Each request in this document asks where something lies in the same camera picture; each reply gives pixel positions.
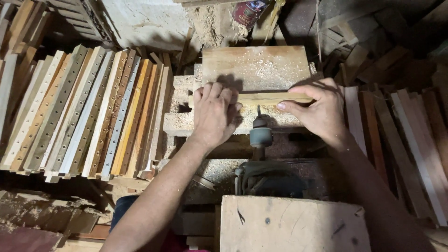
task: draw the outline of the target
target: forearm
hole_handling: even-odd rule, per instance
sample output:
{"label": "forearm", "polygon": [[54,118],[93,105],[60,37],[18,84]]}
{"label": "forearm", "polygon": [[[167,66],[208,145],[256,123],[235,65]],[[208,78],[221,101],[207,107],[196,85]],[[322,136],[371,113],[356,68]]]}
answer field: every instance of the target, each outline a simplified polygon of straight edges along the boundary
{"label": "forearm", "polygon": [[349,133],[330,143],[366,211],[374,251],[433,251],[426,236],[398,203]]}
{"label": "forearm", "polygon": [[172,220],[182,194],[208,150],[187,140],[118,222],[101,251],[133,252]]}

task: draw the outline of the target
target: left hand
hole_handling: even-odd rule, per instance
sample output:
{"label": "left hand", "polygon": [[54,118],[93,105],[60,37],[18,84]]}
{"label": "left hand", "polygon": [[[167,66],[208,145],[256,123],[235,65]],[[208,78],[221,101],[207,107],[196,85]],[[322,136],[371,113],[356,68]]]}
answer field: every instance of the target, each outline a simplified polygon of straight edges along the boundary
{"label": "left hand", "polygon": [[208,152],[227,141],[235,132],[233,122],[243,104],[229,104],[238,91],[224,87],[221,83],[207,83],[193,94],[194,131],[192,139]]}

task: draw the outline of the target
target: nail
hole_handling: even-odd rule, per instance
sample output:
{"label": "nail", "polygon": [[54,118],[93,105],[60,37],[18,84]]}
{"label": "nail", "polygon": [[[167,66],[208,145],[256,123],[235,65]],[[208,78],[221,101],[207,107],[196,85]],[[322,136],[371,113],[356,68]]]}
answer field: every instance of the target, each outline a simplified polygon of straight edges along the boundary
{"label": "nail", "polygon": [[286,108],[286,104],[284,104],[283,102],[279,102],[279,103],[277,103],[277,108],[284,110]]}

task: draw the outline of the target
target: hand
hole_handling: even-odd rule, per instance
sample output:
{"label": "hand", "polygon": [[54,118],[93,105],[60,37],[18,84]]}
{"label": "hand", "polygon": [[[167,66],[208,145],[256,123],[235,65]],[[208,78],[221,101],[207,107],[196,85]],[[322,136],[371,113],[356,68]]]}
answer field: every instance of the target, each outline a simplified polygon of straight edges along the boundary
{"label": "hand", "polygon": [[314,82],[312,85],[293,87],[288,92],[304,93],[316,100],[305,108],[293,101],[282,101],[277,108],[291,113],[312,133],[332,145],[347,135],[344,124],[344,99],[332,78]]}
{"label": "hand", "polygon": [[229,105],[235,89],[225,88],[221,83],[207,83],[193,94],[194,131],[190,139],[199,142],[208,152],[218,147],[235,132],[232,123],[243,104]]}

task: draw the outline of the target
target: concrete wall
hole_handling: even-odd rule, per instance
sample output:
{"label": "concrete wall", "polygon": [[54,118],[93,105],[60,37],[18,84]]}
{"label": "concrete wall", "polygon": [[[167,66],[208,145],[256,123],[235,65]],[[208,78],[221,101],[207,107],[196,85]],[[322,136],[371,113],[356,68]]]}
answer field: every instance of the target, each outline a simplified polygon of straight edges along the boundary
{"label": "concrete wall", "polygon": [[98,0],[121,47],[149,45],[181,51],[189,28],[181,4],[172,0]]}

